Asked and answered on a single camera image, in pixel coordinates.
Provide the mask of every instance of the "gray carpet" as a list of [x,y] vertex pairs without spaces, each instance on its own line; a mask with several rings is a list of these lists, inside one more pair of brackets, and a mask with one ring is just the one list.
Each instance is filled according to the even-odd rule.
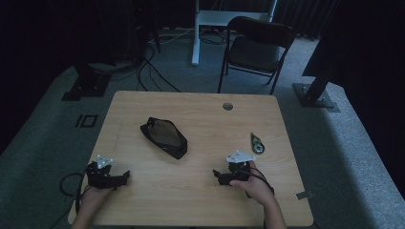
[[[205,36],[218,40],[216,36]],[[404,228],[405,203],[396,190],[373,144],[344,91],[329,84],[327,92],[341,113],[302,108],[292,83],[310,83],[302,77],[316,41],[296,39],[281,72],[274,95],[286,122],[292,149],[305,188],[315,196],[309,204],[320,228]],[[217,91],[224,45],[202,43],[200,65],[191,66],[192,39],[176,39],[161,47],[151,60],[159,72],[182,92]],[[112,67],[94,65],[104,70]],[[174,91],[152,72],[163,91]],[[116,91],[142,90],[137,72],[116,73],[103,97],[61,101],[76,79],[73,68],[60,75],[37,105],[30,119],[0,157],[0,228],[69,228],[67,211],[74,198],[64,196],[59,181],[82,172],[96,144]],[[141,72],[149,91],[158,91]],[[223,93],[268,94],[266,78],[230,71]],[[97,115],[93,128],[76,127],[80,115]],[[72,193],[78,177],[64,187]]]

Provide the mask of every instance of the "black mesh pouch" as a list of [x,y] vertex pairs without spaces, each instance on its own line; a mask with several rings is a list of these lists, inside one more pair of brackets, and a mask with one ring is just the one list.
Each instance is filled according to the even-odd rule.
[[164,152],[180,159],[187,152],[187,139],[169,120],[149,117],[148,122],[140,126],[143,134]]

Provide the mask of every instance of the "chair seat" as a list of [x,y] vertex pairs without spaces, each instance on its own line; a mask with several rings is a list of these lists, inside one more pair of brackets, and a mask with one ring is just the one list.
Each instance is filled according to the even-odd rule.
[[233,41],[229,51],[228,63],[252,70],[273,73],[277,71],[280,48],[254,42],[244,36]]

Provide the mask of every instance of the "person's right arm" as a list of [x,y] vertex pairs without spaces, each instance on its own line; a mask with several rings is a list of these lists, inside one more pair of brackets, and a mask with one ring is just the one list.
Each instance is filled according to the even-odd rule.
[[[249,161],[251,173],[263,177],[256,169],[253,161]],[[266,229],[286,229],[280,205],[269,187],[262,180],[250,176],[248,181],[232,180],[230,185],[241,188],[254,198],[264,208]]]

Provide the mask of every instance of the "white bracket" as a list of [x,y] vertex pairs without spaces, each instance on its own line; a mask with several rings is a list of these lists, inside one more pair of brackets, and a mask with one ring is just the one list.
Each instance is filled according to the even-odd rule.
[[105,157],[102,157],[100,155],[97,155],[97,168],[98,169],[102,169],[102,168],[104,168],[105,166],[107,166],[107,165],[109,165],[111,163],[113,163],[112,159],[105,158]]
[[229,156],[226,161],[232,163],[241,163],[255,159],[256,156],[237,150],[233,155]]

